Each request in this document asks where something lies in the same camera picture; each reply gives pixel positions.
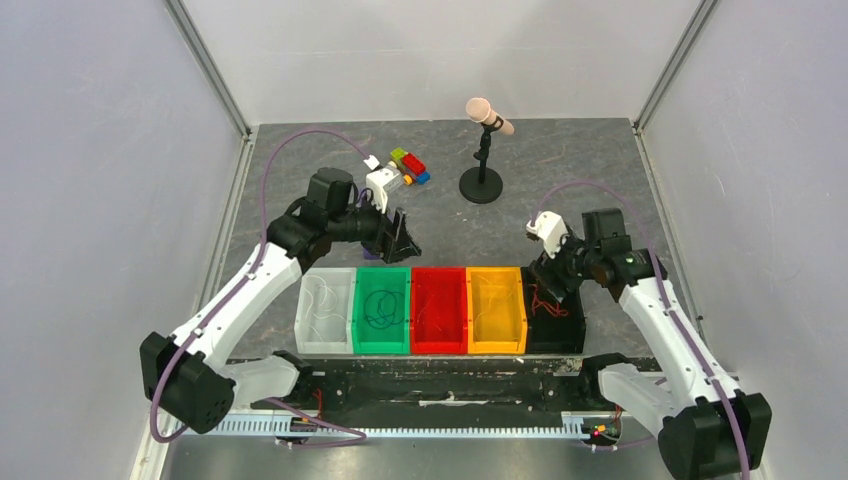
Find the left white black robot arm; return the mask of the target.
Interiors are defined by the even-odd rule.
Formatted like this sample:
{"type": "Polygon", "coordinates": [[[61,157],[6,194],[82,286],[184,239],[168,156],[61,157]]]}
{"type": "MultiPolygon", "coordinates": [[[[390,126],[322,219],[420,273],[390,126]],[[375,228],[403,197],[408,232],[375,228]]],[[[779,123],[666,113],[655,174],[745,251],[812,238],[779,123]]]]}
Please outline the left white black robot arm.
{"type": "Polygon", "coordinates": [[[282,292],[300,280],[336,243],[358,243],[386,264],[421,253],[406,226],[405,212],[389,208],[402,185],[399,172],[383,167],[365,177],[362,190],[350,173],[322,167],[305,195],[269,222],[246,263],[213,299],[171,334],[150,333],[140,345],[143,390],[151,402],[150,430],[158,414],[176,418],[183,431],[212,431],[232,407],[280,399],[301,408],[314,383],[290,354],[231,364],[234,347],[282,292]]]}

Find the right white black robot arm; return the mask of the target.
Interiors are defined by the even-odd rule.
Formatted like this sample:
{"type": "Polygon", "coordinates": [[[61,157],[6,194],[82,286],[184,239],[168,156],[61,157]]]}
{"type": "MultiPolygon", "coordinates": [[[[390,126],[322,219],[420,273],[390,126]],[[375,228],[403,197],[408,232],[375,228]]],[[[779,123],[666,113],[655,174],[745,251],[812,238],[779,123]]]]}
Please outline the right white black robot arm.
{"type": "Polygon", "coordinates": [[[746,394],[698,336],[672,282],[649,248],[635,249],[617,208],[586,212],[578,237],[563,218],[542,211],[526,225],[543,251],[530,266],[540,286],[558,300],[592,280],[635,323],[664,375],[646,377],[619,353],[584,361],[577,382],[591,408],[609,402],[628,412],[656,439],[675,479],[749,478],[762,462],[772,410],[760,394],[746,394]]]}

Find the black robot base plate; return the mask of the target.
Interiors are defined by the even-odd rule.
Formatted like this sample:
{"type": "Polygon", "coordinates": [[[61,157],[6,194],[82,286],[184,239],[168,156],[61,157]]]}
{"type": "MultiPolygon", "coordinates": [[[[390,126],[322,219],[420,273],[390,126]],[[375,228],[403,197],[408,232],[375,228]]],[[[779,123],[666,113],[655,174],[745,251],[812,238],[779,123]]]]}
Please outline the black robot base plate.
{"type": "Polygon", "coordinates": [[[611,415],[579,356],[310,358],[284,402],[346,427],[553,427],[563,412],[611,415]]]}

